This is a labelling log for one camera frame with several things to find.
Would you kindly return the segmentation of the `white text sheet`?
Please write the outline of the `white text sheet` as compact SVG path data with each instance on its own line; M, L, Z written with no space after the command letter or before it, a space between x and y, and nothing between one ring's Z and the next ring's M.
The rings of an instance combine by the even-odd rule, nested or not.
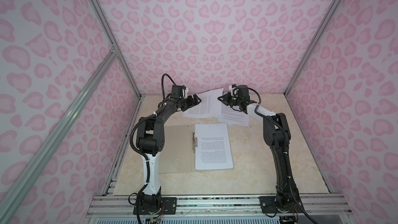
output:
M221 114L222 103L218 97L222 96L223 89L215 89L198 94L201 103L183 113L187 118L218 117Z

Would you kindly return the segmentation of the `beige cardboard folder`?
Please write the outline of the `beige cardboard folder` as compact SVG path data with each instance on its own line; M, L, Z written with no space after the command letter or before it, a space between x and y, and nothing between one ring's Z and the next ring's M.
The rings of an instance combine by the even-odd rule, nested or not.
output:
M165 146L160 153L159 173L195 171L194 125L165 127Z

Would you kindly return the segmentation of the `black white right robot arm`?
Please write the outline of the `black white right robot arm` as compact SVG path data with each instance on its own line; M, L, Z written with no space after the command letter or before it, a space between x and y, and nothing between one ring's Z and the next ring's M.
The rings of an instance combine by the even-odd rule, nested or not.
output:
M289 158L291 133L285 114L266 110L258 102L251 100L249 95L238 96L228 92L218 97L218 100L235 111L262 120L263 139L271 150L277 176L275 206L282 213L293 210L295 206L302 207L300 193L291 170Z

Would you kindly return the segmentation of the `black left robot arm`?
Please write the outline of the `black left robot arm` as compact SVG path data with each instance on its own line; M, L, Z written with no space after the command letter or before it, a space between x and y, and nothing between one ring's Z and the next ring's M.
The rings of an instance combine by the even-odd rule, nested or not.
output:
M151 115L142 117L132 129L130 146L138 153L144 166L144 184L136 193L136 215L157 214L162 210L162 194L159 179L160 153L165 145L165 123L178 111L186 111L201 103L196 95L187 98L169 94Z

